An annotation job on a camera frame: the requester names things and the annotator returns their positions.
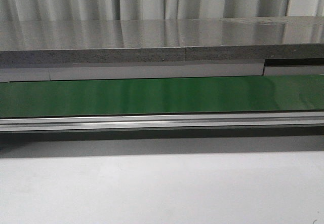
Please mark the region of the white curtain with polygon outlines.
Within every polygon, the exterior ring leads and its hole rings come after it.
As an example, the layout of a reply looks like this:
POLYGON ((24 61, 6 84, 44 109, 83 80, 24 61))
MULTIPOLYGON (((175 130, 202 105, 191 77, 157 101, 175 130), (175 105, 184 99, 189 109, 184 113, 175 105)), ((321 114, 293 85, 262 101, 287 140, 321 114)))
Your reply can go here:
POLYGON ((323 0, 1 0, 2 21, 322 15, 323 0))

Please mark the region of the grey stone counter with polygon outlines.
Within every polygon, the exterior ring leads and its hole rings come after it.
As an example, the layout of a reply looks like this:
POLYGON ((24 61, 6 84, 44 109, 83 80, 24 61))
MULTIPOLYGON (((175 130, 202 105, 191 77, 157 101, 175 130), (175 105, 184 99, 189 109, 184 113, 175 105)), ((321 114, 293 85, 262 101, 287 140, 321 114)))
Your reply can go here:
POLYGON ((322 73, 322 17, 1 23, 2 82, 322 73))

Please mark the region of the green conveyor belt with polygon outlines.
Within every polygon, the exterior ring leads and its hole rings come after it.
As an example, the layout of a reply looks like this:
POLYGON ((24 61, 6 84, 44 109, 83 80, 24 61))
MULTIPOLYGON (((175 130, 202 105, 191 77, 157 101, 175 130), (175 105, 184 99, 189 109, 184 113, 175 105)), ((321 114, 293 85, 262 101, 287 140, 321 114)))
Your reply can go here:
POLYGON ((323 76, 1 83, 1 117, 323 109, 323 76))

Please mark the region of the aluminium conveyor frame rail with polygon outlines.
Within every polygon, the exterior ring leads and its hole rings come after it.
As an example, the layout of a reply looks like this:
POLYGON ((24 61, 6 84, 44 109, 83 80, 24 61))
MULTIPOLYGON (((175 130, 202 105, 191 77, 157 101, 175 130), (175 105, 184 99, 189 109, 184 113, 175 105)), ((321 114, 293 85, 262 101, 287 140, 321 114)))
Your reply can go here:
POLYGON ((1 119, 1 132, 322 125, 323 111, 1 119))

